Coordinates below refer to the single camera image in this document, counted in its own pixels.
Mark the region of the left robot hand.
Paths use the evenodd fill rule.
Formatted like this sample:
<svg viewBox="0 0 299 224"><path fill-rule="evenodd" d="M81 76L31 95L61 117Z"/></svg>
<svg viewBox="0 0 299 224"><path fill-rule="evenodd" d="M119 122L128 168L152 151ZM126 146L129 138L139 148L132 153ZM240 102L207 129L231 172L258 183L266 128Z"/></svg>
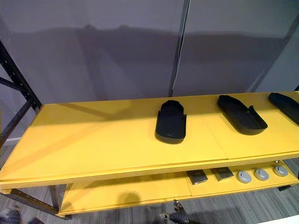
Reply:
<svg viewBox="0 0 299 224"><path fill-rule="evenodd" d="M21 224L19 206L8 207L0 210L0 224Z"/></svg>

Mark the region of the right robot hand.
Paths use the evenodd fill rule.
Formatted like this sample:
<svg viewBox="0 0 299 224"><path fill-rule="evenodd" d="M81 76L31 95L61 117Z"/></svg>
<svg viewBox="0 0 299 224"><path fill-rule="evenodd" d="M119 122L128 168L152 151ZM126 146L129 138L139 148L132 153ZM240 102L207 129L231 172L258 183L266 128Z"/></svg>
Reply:
<svg viewBox="0 0 299 224"><path fill-rule="evenodd" d="M180 201L173 200L174 212L173 213L161 213L159 216L163 219L168 219L175 224L189 224L190 220L187 212Z"/></svg>

